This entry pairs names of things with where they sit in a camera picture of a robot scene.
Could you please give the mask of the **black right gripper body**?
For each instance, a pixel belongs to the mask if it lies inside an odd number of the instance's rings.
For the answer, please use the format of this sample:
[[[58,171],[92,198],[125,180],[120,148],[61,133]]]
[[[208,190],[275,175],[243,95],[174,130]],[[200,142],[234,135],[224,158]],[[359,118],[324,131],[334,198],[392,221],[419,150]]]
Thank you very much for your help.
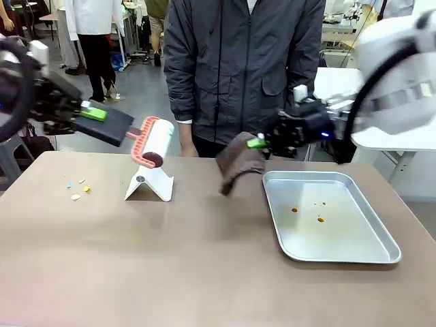
[[[294,144],[306,145],[333,136],[334,123],[320,99],[304,98],[295,103]]]

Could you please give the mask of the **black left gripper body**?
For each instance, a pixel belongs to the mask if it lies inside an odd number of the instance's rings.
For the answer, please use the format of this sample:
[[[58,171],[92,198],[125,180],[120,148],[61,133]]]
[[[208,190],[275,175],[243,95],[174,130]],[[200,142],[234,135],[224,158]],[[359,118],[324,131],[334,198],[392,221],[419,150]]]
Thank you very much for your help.
[[[74,121],[80,116],[82,92],[58,73],[34,80],[35,102],[30,118],[44,121]]]

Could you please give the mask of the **person's right hand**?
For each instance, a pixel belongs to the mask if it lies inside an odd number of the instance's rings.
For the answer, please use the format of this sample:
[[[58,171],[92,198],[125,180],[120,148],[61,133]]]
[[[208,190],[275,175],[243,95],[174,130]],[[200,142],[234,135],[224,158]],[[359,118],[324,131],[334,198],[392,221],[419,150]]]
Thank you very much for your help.
[[[180,130],[179,140],[181,145],[181,155],[183,157],[198,157],[197,149],[193,143],[191,130]]]

